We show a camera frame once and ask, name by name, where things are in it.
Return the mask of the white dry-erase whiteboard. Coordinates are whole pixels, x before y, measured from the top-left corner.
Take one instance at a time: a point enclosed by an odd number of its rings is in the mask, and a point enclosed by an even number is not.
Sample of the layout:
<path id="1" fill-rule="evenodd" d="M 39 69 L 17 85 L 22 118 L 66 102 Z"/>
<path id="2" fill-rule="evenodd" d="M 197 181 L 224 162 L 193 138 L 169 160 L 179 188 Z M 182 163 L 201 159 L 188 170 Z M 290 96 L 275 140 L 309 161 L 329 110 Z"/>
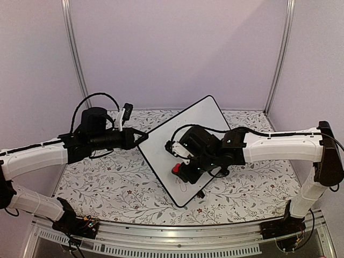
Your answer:
<path id="1" fill-rule="evenodd" d="M 216 100 L 208 95 L 149 131 L 148 139 L 139 144 L 139 150 L 147 164 L 177 207 L 186 206 L 214 179 L 204 173 L 197 183 L 190 184 L 172 174 L 172 168 L 181 163 L 182 159 L 168 153 L 165 144 L 178 128 L 186 124 L 197 124 L 221 131 L 230 129 Z"/>

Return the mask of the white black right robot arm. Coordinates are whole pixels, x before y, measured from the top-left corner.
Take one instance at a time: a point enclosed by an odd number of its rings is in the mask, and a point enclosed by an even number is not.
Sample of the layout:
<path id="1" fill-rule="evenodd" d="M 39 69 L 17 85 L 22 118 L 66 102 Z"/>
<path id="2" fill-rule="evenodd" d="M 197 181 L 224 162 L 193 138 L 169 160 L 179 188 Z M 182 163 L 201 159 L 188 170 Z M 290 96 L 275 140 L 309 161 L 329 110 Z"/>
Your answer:
<path id="1" fill-rule="evenodd" d="M 212 129 L 190 125 L 179 141 L 172 144 L 173 156 L 183 161 L 171 172 L 183 182 L 195 184 L 204 173 L 220 170 L 213 177 L 227 176 L 229 166 L 265 160 L 311 161 L 313 168 L 299 193 L 285 208 L 278 223 L 282 234 L 298 227 L 311 206 L 323 193 L 343 180 L 343 165 L 339 150 L 343 146 L 335 139 L 327 121 L 317 127 L 295 132 L 264 133 L 247 127 L 223 132 L 222 139 Z"/>

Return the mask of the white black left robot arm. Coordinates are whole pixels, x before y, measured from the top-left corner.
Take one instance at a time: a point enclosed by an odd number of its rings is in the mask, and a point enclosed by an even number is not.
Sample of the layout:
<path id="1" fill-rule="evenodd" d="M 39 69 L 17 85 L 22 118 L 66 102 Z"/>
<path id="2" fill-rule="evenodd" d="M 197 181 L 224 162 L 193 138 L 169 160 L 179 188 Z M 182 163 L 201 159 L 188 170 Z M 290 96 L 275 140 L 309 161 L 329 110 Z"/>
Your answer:
<path id="1" fill-rule="evenodd" d="M 124 127 L 132 108 L 126 103 L 112 119 L 106 109 L 91 107 L 82 112 L 80 124 L 69 133 L 48 142 L 1 151 L 1 209 L 17 209 L 44 216 L 54 222 L 57 230 L 68 233 L 92 228 L 92 220 L 78 218 L 65 199 L 41 195 L 15 184 L 13 179 L 35 170 L 91 158 L 95 151 L 111 153 L 116 148 L 136 148 L 148 139 L 148 134 Z"/>

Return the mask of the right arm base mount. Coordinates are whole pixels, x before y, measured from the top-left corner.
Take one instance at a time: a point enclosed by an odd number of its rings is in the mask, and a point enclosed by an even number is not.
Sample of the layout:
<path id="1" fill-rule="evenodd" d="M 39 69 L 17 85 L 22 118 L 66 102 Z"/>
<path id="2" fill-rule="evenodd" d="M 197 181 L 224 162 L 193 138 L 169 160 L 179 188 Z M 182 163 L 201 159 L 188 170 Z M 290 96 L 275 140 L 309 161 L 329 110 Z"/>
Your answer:
<path id="1" fill-rule="evenodd" d="M 290 205 L 291 201 L 288 201 L 284 210 L 283 218 L 265 221 L 259 224 L 260 233 L 263 239 L 278 238 L 284 235 L 301 232 L 306 229 L 304 218 L 294 218 L 291 216 Z"/>

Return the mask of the red black whiteboard eraser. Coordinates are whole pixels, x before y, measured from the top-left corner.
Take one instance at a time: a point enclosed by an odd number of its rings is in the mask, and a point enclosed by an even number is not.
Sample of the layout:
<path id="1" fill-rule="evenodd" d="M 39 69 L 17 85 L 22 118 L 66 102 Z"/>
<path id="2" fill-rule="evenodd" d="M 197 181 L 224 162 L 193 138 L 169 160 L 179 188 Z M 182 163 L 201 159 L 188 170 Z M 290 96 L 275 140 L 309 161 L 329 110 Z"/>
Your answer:
<path id="1" fill-rule="evenodd" d="M 181 164 L 180 163 L 177 163 L 173 169 L 171 170 L 171 172 L 174 174 L 174 175 L 178 175 L 180 173 L 180 167 L 181 167 Z"/>

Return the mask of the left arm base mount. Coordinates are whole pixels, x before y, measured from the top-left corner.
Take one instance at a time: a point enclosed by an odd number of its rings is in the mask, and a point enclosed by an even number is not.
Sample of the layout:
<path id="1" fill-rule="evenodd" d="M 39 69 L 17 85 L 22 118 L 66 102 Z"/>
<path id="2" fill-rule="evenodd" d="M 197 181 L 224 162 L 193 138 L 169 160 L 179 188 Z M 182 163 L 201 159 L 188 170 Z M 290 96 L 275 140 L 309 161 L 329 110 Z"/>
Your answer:
<path id="1" fill-rule="evenodd" d="M 62 217 L 53 222 L 52 229 L 67 235 L 95 239 L 99 229 L 99 219 L 92 216 L 78 217 L 72 206 L 63 198 L 57 200 L 62 204 Z"/>

